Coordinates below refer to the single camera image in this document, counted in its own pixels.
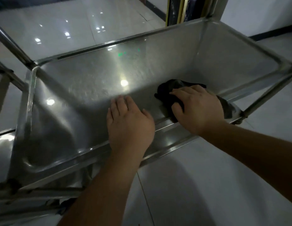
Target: finger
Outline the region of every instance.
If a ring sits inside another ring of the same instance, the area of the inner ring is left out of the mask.
[[[190,94],[188,94],[185,91],[182,90],[176,90],[176,91],[172,91],[170,92],[170,94],[173,94],[175,96],[178,97],[178,99],[180,99],[182,102],[186,101],[186,99],[189,97]]]
[[[180,106],[178,102],[173,103],[173,105],[171,106],[171,109],[174,116],[177,118],[177,120],[180,120],[181,117],[184,115],[182,107]]]
[[[113,123],[113,117],[112,117],[112,113],[111,113],[111,109],[110,108],[108,108],[106,121],[107,121],[107,127],[109,128],[110,125]]]
[[[114,120],[120,116],[119,110],[114,98],[111,99],[110,109],[111,109],[112,117]]]
[[[151,116],[150,112],[148,112],[147,110],[143,109],[142,113],[150,120],[154,120],[153,117]]]
[[[128,112],[127,105],[125,104],[124,97],[122,95],[118,96],[117,106],[120,116],[124,116]]]
[[[198,94],[198,92],[196,90],[194,90],[193,88],[187,87],[187,86],[180,88],[180,90],[185,91],[189,94]]]
[[[131,110],[131,111],[138,111],[139,110],[136,103],[133,101],[133,99],[130,96],[126,96],[125,99],[126,99],[126,102],[128,105],[128,110]]]
[[[206,89],[201,87],[200,85],[194,85],[194,86],[191,86],[192,89],[196,90],[197,92],[200,92],[200,93],[206,93]]]

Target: person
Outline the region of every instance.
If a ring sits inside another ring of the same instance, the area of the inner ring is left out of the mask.
[[[172,111],[188,131],[252,169],[292,202],[292,143],[228,124],[216,96],[199,85],[175,89],[183,103]],[[121,225],[127,196],[146,149],[154,138],[150,113],[133,99],[111,100],[107,128],[111,155],[58,226]]]

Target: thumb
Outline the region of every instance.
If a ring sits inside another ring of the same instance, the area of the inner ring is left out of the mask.
[[[151,114],[150,114],[147,110],[143,109],[143,110],[142,110],[142,113],[143,113],[148,119],[153,120],[153,117],[151,116]]]
[[[184,112],[183,112],[180,104],[178,102],[175,102],[175,103],[173,103],[171,108],[172,108],[172,112],[173,112],[174,116],[177,118],[177,120],[180,120],[181,117],[184,115]]]

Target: forearm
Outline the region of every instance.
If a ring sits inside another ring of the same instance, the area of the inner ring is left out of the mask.
[[[245,164],[292,202],[292,143],[225,122],[200,136]]]
[[[112,154],[58,225],[121,225],[141,158],[134,154]]]

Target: stainless steel tray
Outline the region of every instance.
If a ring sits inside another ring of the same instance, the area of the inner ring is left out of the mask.
[[[221,22],[198,19],[120,41],[40,60],[27,73],[9,178],[39,187],[109,155],[106,112],[131,95],[151,112],[149,163],[196,137],[166,116],[154,97],[169,79],[207,84],[235,101],[291,73],[292,63]],[[239,118],[239,109],[229,122]]]

